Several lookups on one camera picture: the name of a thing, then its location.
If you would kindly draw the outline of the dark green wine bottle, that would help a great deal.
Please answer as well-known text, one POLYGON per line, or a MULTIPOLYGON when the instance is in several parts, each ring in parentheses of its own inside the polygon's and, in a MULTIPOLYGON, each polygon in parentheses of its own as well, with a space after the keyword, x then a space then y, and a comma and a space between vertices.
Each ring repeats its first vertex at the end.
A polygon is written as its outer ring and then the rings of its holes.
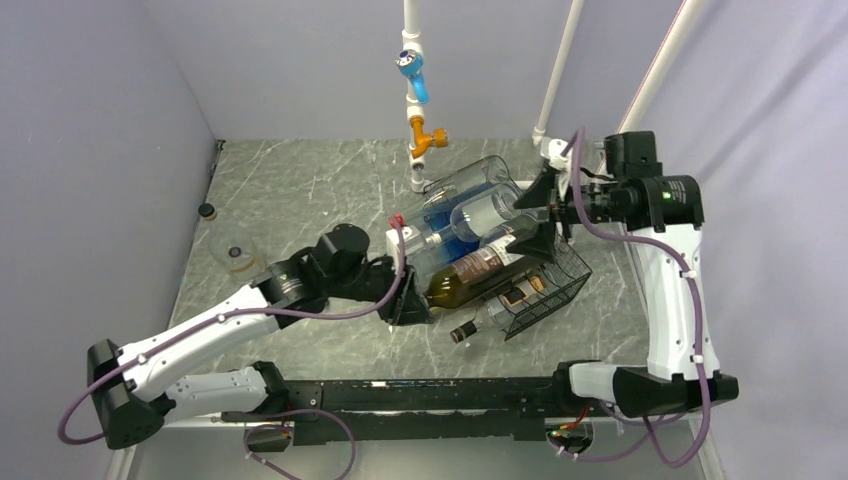
POLYGON ((428 306, 457 309, 543 263, 508 252, 516 240, 513 234, 502 235, 436 272, 424 294, 428 306))

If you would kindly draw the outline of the clear bottle dark label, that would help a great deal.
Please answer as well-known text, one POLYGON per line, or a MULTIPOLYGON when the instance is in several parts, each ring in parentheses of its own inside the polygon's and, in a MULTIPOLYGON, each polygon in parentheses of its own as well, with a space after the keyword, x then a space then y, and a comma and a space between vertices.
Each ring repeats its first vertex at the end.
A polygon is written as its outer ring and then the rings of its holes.
POLYGON ((529 228, 534 224, 542 224, 543 222, 552 223, 547 217, 540 218, 536 212, 519 214, 514 218, 502 222, 484 234, 480 239, 480 246, 487 246, 492 244, 495 240, 501 240, 505 239, 507 236, 512 236, 511 233, 516 229, 529 228))

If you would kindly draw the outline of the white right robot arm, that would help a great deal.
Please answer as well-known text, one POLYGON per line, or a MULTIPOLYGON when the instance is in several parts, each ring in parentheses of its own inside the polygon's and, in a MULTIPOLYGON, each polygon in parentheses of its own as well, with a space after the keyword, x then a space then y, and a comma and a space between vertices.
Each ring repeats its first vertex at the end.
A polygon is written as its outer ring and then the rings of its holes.
POLYGON ((724 374, 709 334, 701 292, 705 222, 701 189, 689 175, 666 175, 651 131, 588 142, 539 144, 543 167, 515 202, 545 208, 564 236, 574 225, 635 250, 649 329, 643 365, 570 361, 551 388, 557 411, 574 415, 590 401, 629 417, 694 412, 735 400, 737 378, 724 374))

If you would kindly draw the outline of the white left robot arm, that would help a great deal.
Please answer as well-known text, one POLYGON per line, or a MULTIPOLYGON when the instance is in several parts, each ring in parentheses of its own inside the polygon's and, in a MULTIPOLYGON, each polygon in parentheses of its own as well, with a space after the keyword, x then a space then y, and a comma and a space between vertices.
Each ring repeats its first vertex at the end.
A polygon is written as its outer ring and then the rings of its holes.
POLYGON ((147 339, 119 345, 104 339, 87 351, 87 382, 111 450, 139 444, 165 425, 214 412, 264 420, 289 405, 274 363, 257 361, 225 374, 193 374, 203 362, 303 319, 352 320, 375 313, 391 326, 429 321, 407 256, 421 241, 401 217, 390 221, 387 253, 370 260, 370 238, 339 224, 317 244, 278 261, 207 311, 147 339))

